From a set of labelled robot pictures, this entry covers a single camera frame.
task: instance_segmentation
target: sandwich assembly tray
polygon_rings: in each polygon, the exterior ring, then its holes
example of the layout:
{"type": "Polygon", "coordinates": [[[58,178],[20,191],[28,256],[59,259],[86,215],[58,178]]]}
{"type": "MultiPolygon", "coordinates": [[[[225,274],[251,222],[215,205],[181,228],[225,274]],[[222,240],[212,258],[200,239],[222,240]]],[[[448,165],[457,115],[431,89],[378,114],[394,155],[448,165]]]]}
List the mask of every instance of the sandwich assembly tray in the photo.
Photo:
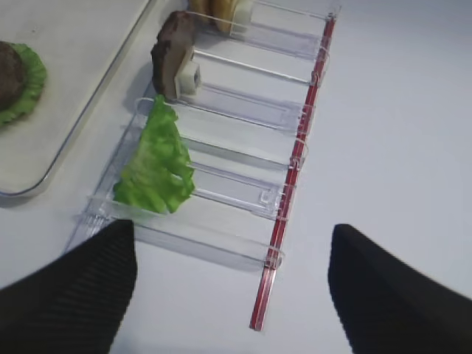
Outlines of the sandwich assembly tray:
{"type": "MultiPolygon", "coordinates": [[[[114,201],[113,187],[139,144],[156,97],[150,73],[139,83],[130,122],[67,251],[110,222],[130,218],[138,241],[262,272],[250,324],[262,330],[274,275],[285,256],[282,239],[308,153],[305,141],[339,8],[331,1],[312,1],[311,8],[300,10],[240,2],[240,13],[221,25],[212,16],[209,25],[209,16],[189,8],[187,1],[152,1],[146,7],[139,31],[149,43],[173,11],[187,10],[197,24],[192,61],[201,73],[200,86],[195,94],[183,93],[165,103],[177,113],[178,131],[195,170],[195,190],[173,214],[114,201]],[[316,5],[318,11],[309,11],[316,5]],[[225,26],[229,31],[218,30],[225,26]]],[[[150,60],[150,55],[143,59],[150,60]]]]}

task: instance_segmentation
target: white countertop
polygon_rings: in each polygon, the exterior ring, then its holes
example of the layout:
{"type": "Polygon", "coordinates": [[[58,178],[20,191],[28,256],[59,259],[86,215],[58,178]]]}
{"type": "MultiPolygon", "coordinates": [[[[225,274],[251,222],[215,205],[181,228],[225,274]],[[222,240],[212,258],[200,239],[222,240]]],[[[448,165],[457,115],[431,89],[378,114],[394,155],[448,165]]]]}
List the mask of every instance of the white countertop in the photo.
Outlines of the white countertop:
{"type": "MultiPolygon", "coordinates": [[[[471,16],[346,0],[265,330],[249,329],[257,275],[139,244],[113,353],[350,353],[327,287],[336,223],[472,297],[471,16]]],[[[0,286],[60,255],[127,119],[89,120],[44,194],[0,201],[0,286]]]]}

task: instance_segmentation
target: lettuce leaf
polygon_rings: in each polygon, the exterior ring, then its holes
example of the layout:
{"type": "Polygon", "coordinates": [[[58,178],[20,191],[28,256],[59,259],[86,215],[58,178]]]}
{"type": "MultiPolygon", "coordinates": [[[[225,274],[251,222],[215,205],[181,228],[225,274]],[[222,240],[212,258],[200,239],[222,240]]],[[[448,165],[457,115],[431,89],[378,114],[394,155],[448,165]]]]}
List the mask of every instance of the lettuce leaf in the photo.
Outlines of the lettuce leaf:
{"type": "Polygon", "coordinates": [[[33,111],[47,78],[46,67],[35,51],[26,44],[9,43],[9,45],[18,53],[25,65],[27,82],[20,98],[8,109],[0,111],[0,127],[33,111]]]}
{"type": "Polygon", "coordinates": [[[188,149],[176,126],[175,111],[159,95],[139,146],[114,185],[114,200],[150,210],[175,212],[195,189],[188,149]]]}

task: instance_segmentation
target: red plastic stick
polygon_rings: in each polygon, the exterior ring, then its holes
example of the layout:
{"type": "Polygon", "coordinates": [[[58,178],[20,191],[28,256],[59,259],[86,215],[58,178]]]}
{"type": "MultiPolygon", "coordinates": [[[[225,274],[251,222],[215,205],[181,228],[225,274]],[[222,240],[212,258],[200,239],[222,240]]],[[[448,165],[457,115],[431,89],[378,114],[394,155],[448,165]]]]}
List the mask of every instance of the red plastic stick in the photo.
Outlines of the red plastic stick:
{"type": "MultiPolygon", "coordinates": [[[[325,66],[325,61],[327,59],[328,53],[326,52],[329,49],[331,37],[333,35],[335,18],[329,18],[326,21],[323,31],[323,38],[318,53],[318,58],[316,59],[315,68],[313,70],[313,79],[315,81],[314,85],[310,86],[308,89],[308,95],[305,101],[304,115],[300,120],[298,127],[297,140],[295,141],[294,149],[292,151],[292,161],[301,161],[304,149],[304,142],[307,138],[308,130],[310,127],[310,122],[313,119],[313,105],[316,100],[316,95],[319,88],[319,80],[322,77],[323,68],[325,66]]],[[[287,225],[288,211],[290,209],[290,204],[294,196],[294,188],[291,186],[296,185],[296,180],[298,179],[299,169],[297,166],[291,168],[287,172],[285,178],[285,188],[283,191],[282,200],[280,201],[280,208],[277,215],[277,220],[274,224],[274,230],[272,232],[271,246],[280,248],[282,245],[282,240],[285,234],[285,227],[287,225]]],[[[269,258],[273,255],[274,251],[269,251],[269,258]]],[[[264,270],[259,284],[259,290],[257,292],[256,302],[254,304],[254,310],[252,311],[251,324],[250,328],[256,331],[261,331],[263,329],[264,318],[266,317],[267,304],[269,297],[271,295],[272,284],[274,283],[276,270],[273,266],[267,265],[264,270]]]]}

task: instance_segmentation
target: white cutting board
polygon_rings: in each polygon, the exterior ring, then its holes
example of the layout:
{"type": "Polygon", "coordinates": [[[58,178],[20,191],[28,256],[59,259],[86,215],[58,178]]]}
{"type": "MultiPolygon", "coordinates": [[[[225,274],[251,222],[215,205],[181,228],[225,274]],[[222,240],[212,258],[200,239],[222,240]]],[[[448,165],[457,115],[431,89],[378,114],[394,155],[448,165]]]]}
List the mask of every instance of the white cutting board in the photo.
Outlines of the white cutting board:
{"type": "Polygon", "coordinates": [[[0,1],[0,40],[31,46],[48,71],[35,111],[0,128],[0,195],[44,179],[147,3],[0,1]]]}

